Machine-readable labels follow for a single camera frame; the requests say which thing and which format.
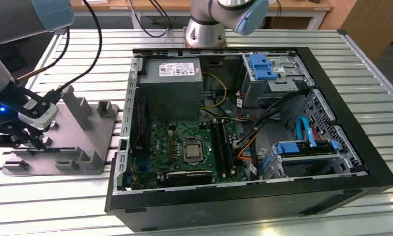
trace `sticker label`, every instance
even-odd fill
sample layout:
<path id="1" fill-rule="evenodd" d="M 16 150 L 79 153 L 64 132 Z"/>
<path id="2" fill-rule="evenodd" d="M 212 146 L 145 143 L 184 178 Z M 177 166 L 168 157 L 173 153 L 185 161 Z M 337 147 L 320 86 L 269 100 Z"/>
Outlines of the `sticker label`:
<path id="1" fill-rule="evenodd" d="M 237 103 L 237 107 L 241 108 L 243 107 L 243 100 L 240 98 L 237 99 L 236 103 Z"/>
<path id="2" fill-rule="evenodd" d="M 168 63 L 159 66 L 159 76 L 192 76 L 195 74 L 193 63 Z"/>
<path id="3" fill-rule="evenodd" d="M 109 9 L 112 10 L 128 10 L 127 6 L 112 6 Z"/>
<path id="4" fill-rule="evenodd" d="M 275 73 L 285 73 L 285 70 L 283 67 L 275 67 L 273 70 L 275 70 Z"/>
<path id="5" fill-rule="evenodd" d="M 249 170 L 255 175 L 257 174 L 257 168 L 252 164 L 249 166 Z"/>

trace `metal stand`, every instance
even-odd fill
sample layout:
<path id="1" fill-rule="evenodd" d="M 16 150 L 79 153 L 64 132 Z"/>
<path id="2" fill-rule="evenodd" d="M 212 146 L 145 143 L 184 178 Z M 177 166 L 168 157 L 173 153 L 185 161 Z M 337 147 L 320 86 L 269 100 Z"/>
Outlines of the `metal stand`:
<path id="1" fill-rule="evenodd" d="M 15 148 L 5 162 L 7 175 L 97 175 L 103 172 L 119 106 L 108 101 L 89 105 L 73 87 L 63 92 L 64 104 L 43 142 L 47 151 Z"/>

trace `green motherboard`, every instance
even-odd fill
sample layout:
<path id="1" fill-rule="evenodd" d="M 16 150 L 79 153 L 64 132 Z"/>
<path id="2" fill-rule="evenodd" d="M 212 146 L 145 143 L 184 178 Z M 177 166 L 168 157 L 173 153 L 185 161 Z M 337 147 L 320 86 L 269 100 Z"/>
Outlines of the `green motherboard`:
<path id="1" fill-rule="evenodd" d="M 236 124 L 233 121 L 221 121 L 227 130 L 227 145 L 237 139 Z M 176 171 L 212 171 L 212 183 L 240 182 L 247 180 L 245 167 L 235 165 L 233 175 L 217 172 L 217 162 L 213 147 L 211 122 L 175 122 L 152 125 L 151 156 L 139 160 L 147 165 L 137 173 L 140 183 L 136 189 L 163 187 L 160 173 Z"/>

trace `aluminum work table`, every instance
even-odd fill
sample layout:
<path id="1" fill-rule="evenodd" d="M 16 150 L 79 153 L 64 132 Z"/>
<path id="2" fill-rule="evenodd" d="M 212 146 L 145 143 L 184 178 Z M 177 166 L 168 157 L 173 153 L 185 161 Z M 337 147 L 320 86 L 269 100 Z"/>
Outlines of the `aluminum work table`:
<path id="1" fill-rule="evenodd" d="M 393 172 L 393 87 L 347 35 L 335 31 L 264 30 L 248 37 L 227 32 L 229 47 L 309 47 Z M 73 30 L 69 51 L 57 66 L 32 78 L 28 88 L 45 93 L 84 72 L 97 50 L 95 30 Z M 64 35 L 55 35 L 39 62 L 48 65 L 60 55 Z M 76 95 L 91 103 L 111 100 L 124 107 L 133 48 L 183 47 L 181 30 L 148 38 L 139 30 L 105 30 L 96 68 L 75 84 Z M 117 145 L 113 131 L 108 163 Z M 109 165 L 99 176 L 13 176 L 1 172 L 8 158 L 0 148 L 0 235 L 109 236 L 132 233 L 104 213 Z M 149 235 L 287 236 L 393 234 L 393 188 L 367 196 L 327 215 L 220 225 Z"/>

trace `yellow wire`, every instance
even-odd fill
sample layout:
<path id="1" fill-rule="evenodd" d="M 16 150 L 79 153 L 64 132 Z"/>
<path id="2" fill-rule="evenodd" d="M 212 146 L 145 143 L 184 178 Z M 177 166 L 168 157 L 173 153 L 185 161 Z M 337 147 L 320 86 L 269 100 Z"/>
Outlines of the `yellow wire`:
<path id="1" fill-rule="evenodd" d="M 259 133 L 256 133 L 256 135 L 253 136 L 253 138 L 251 139 L 251 141 L 247 143 L 247 145 L 244 146 L 243 150 L 240 151 L 239 155 L 237 155 L 237 159 L 241 159 L 241 155 L 244 153 L 244 151 L 247 150 L 247 148 L 249 147 L 251 143 L 253 142 L 253 140 L 256 139 Z"/>
<path id="2" fill-rule="evenodd" d="M 215 78 L 220 82 L 220 84 L 221 84 L 221 86 L 224 88 L 224 96 L 223 96 L 221 101 L 217 104 L 212 105 L 212 106 L 201 107 L 201 109 L 208 109 L 208 108 L 217 107 L 225 101 L 225 99 L 228 98 L 228 87 L 225 87 L 225 84 L 223 83 L 223 81 L 213 74 L 211 74 L 211 73 L 203 73 L 203 74 L 209 75 L 212 78 Z"/>

